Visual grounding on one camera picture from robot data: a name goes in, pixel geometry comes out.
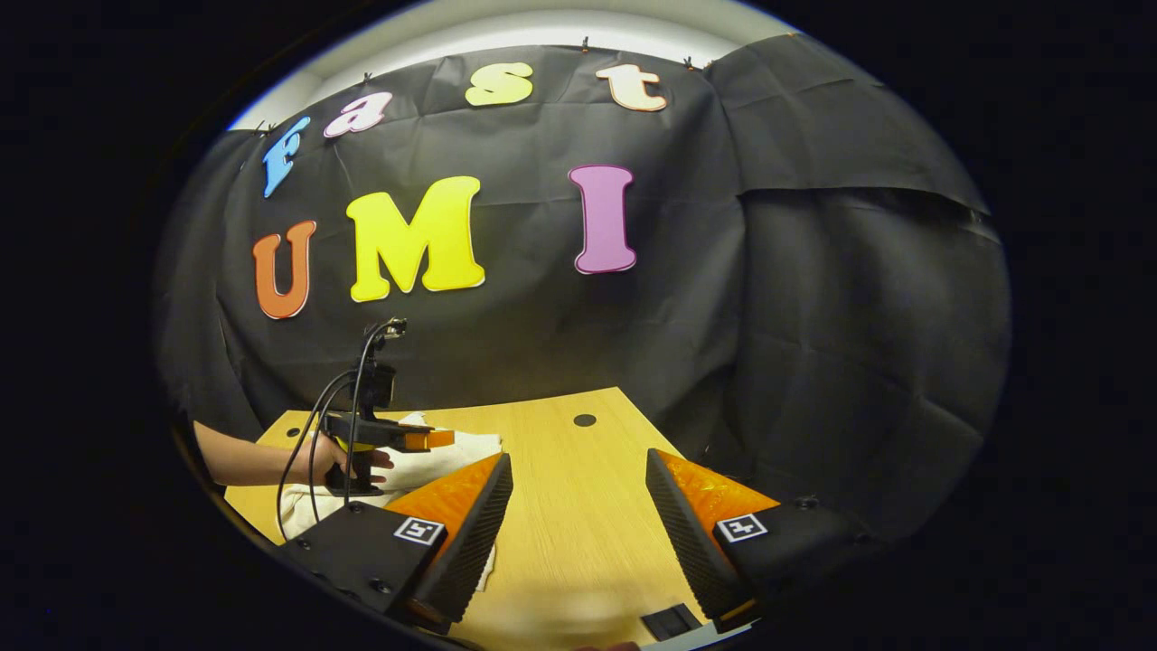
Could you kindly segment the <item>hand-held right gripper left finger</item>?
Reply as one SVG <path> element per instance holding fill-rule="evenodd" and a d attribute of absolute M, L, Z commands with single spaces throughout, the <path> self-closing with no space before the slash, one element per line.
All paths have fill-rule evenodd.
<path fill-rule="evenodd" d="M 476 595 L 514 486 L 510 454 L 489 454 L 386 506 L 351 500 L 279 549 L 348 601 L 445 634 Z"/>

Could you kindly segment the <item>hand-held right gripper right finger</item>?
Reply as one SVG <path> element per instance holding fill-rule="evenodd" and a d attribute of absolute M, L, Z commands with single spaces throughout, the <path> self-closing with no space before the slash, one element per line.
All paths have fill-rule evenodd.
<path fill-rule="evenodd" d="M 658 447 L 644 484 L 706 619 L 728 631 L 769 617 L 876 552 L 876 537 L 815 495 L 768 495 Z"/>

